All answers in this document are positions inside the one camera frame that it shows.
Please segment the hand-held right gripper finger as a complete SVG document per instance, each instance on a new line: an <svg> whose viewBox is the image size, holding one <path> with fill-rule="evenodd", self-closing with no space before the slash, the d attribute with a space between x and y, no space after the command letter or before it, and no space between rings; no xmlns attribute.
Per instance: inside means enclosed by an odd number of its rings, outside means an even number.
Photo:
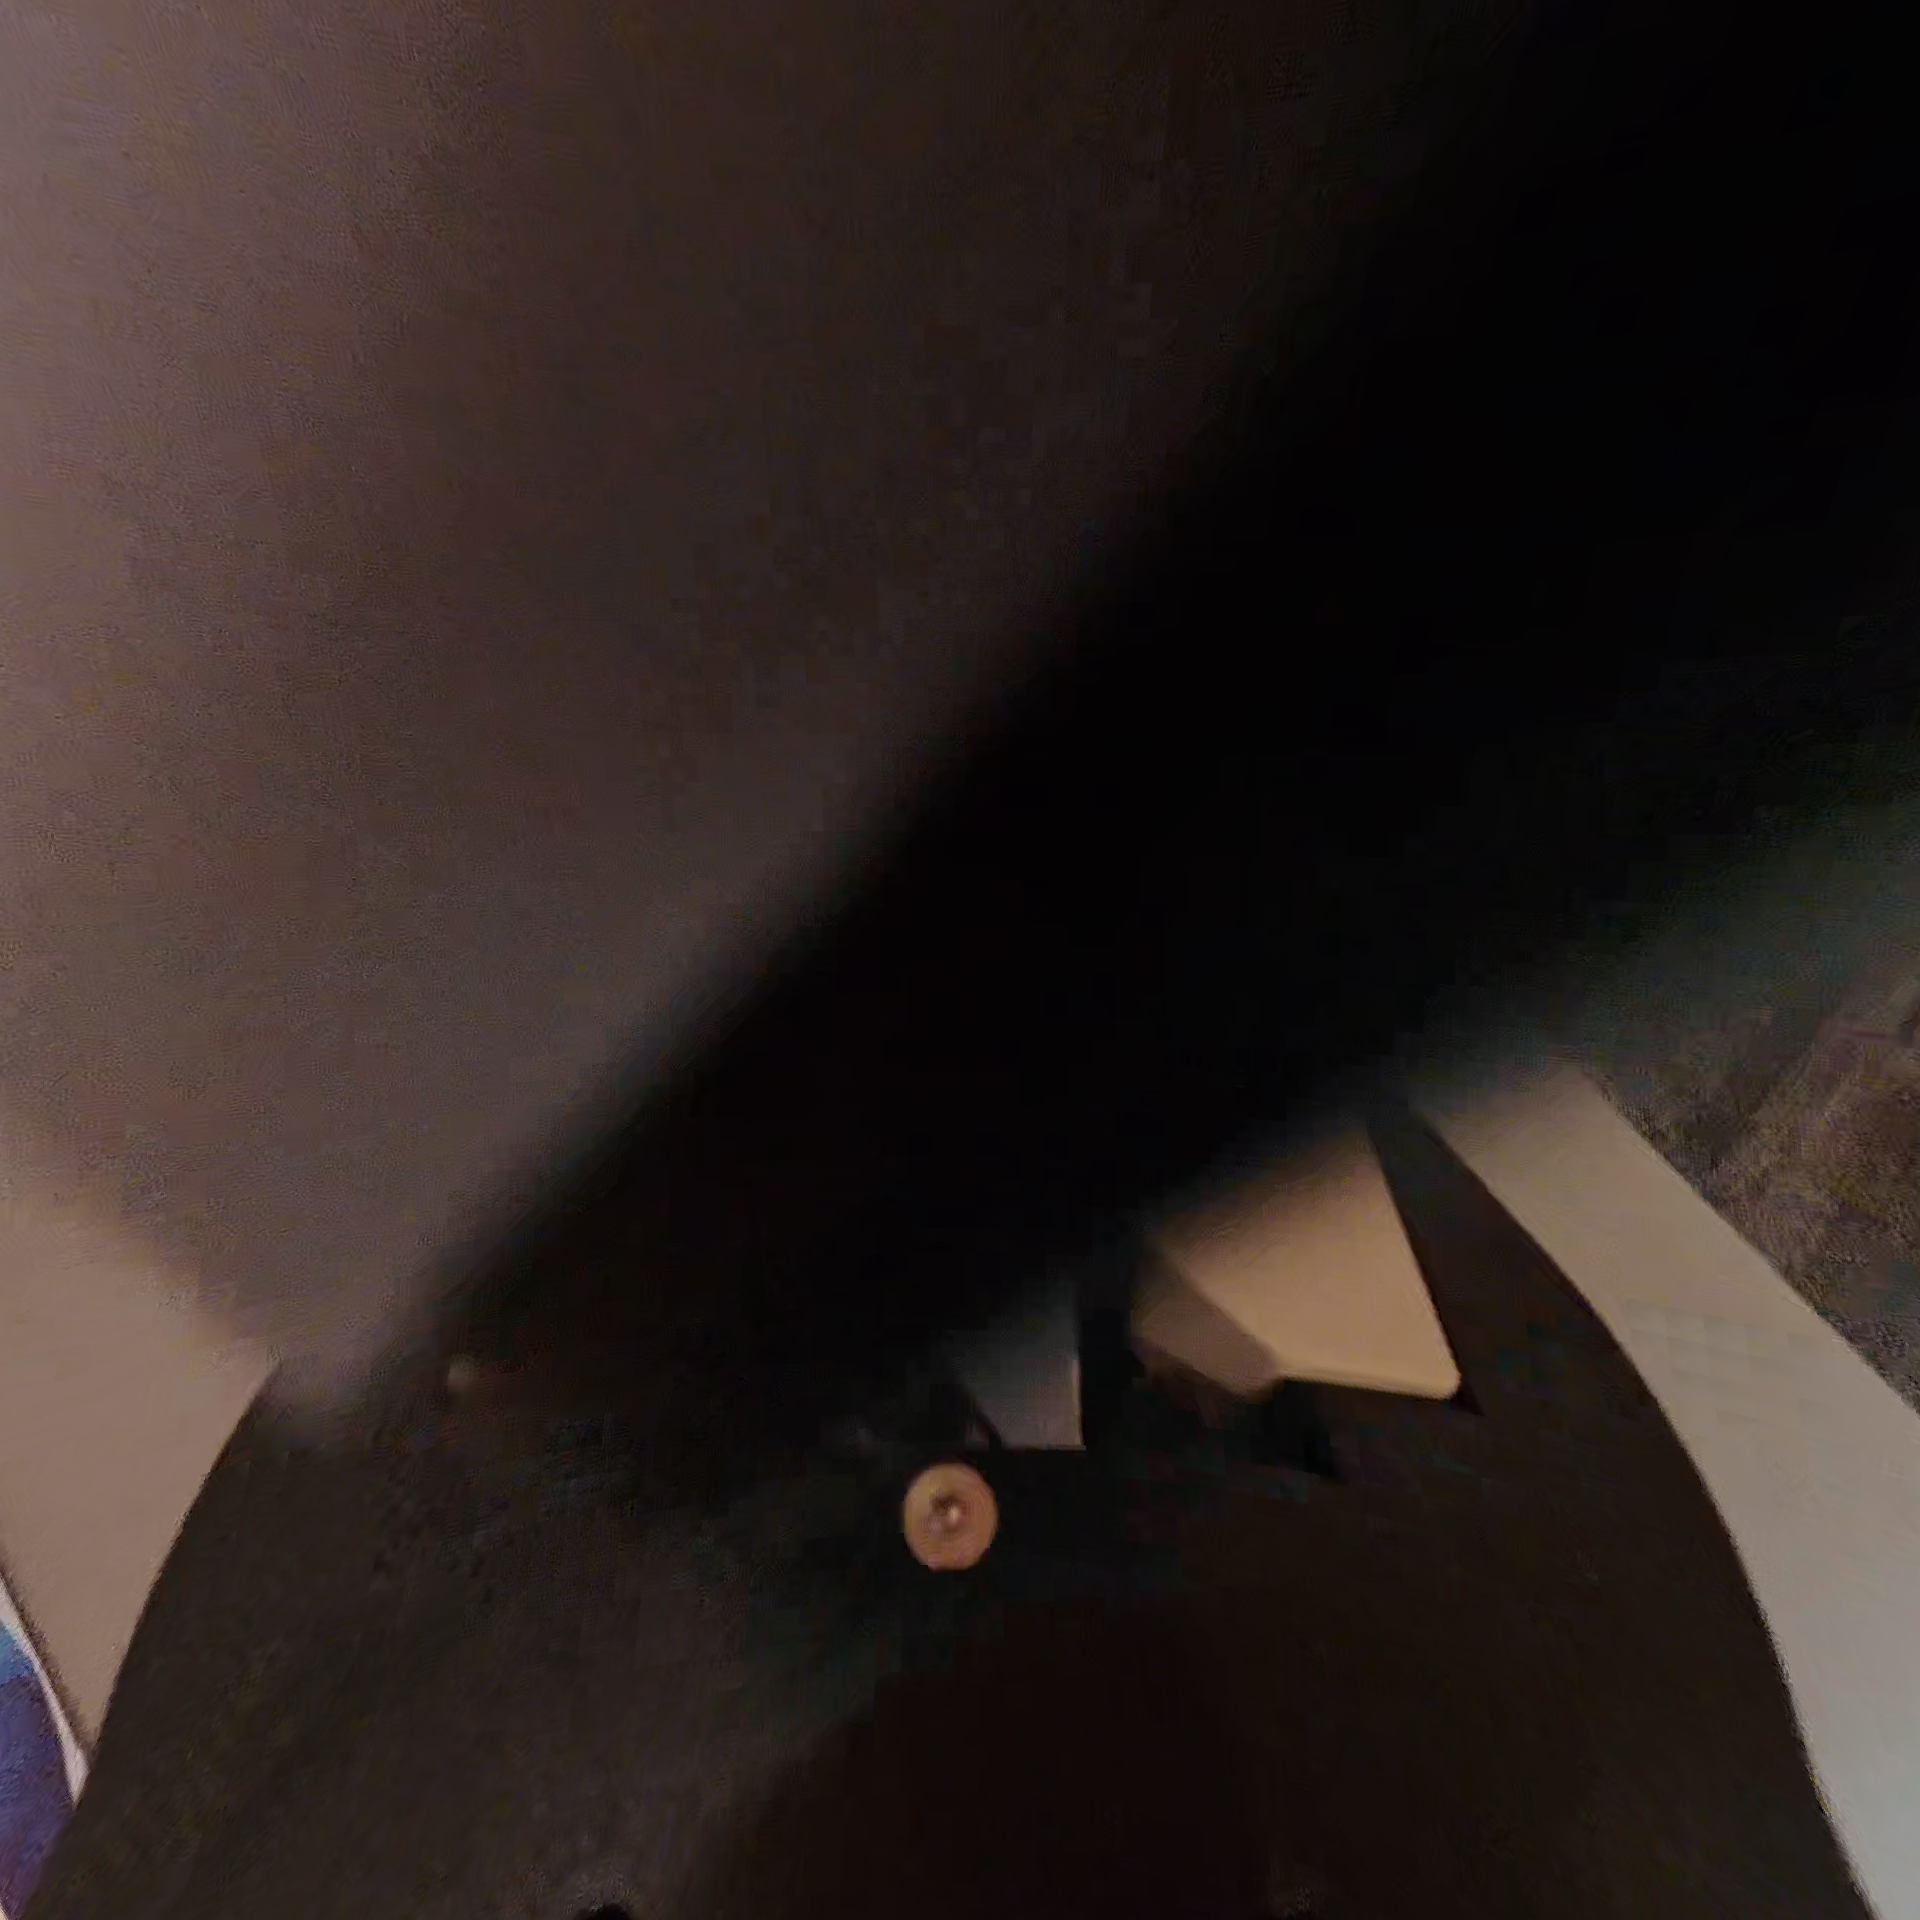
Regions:
<svg viewBox="0 0 1920 1920"><path fill-rule="evenodd" d="M1466 1379L1371 1130L1135 1224L1077 1284L1085 1448L1332 1448L1329 1396Z"/></svg>

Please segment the cardboard box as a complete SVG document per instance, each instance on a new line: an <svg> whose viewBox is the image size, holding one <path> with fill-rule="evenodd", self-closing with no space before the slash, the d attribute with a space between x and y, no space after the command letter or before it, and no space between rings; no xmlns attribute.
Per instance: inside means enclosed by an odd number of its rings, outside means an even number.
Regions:
<svg viewBox="0 0 1920 1920"><path fill-rule="evenodd" d="M1874 1917L1918 1915L1917 1410L1579 1069L1410 1105L1595 1308L1726 1527Z"/></svg>

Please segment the black perforated padded panel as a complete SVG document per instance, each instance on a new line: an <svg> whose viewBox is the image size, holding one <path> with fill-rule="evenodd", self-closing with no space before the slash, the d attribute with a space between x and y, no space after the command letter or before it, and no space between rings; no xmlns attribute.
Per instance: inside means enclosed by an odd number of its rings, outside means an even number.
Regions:
<svg viewBox="0 0 1920 1920"><path fill-rule="evenodd" d="M1917 5L1535 5L1062 664L451 1318L482 1363L922 1336L1595 1016L1715 1169L1917 774ZM1774 961L1813 949L1808 961Z"/></svg>

